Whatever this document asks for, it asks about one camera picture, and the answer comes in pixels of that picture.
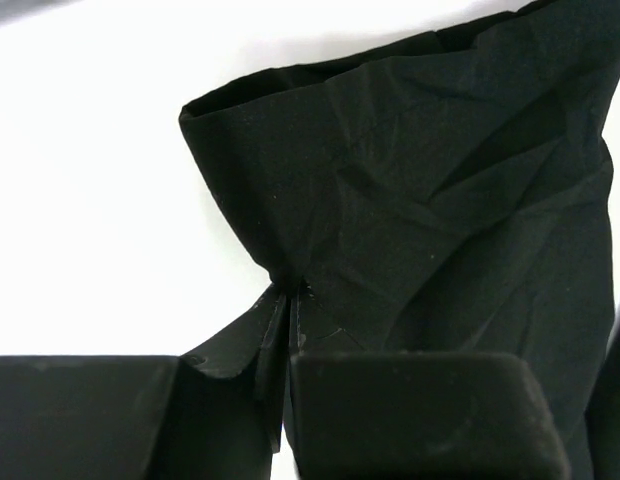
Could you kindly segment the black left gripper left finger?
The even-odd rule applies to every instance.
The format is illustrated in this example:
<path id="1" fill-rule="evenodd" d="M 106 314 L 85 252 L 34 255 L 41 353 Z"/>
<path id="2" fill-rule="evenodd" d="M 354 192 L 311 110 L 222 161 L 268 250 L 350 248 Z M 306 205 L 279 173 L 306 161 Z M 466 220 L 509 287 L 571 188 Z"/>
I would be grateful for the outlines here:
<path id="1" fill-rule="evenodd" d="M 289 299 L 271 285 L 239 318 L 181 356 L 209 378 L 248 381 L 248 398 L 274 453 L 281 448 L 289 325 Z"/>

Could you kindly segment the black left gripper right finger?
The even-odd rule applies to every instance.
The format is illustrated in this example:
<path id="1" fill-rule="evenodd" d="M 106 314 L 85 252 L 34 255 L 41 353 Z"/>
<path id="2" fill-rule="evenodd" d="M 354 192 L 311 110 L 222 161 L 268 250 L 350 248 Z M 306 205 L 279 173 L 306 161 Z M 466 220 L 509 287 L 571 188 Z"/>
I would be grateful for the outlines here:
<path id="1" fill-rule="evenodd" d="M 291 355 L 336 357 L 363 352 L 363 347 L 338 324 L 307 282 L 298 285 L 290 307 Z"/>

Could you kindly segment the black trousers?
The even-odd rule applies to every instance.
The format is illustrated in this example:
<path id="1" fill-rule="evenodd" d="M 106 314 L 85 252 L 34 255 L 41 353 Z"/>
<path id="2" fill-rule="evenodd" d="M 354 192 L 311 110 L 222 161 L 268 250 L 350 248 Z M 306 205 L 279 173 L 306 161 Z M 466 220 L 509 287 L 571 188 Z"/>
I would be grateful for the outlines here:
<path id="1" fill-rule="evenodd" d="M 363 352 L 505 352 L 576 479 L 614 318 L 602 131 L 620 1 L 535 1 L 349 57 L 267 69 L 179 125 L 254 261 L 305 281 Z"/>

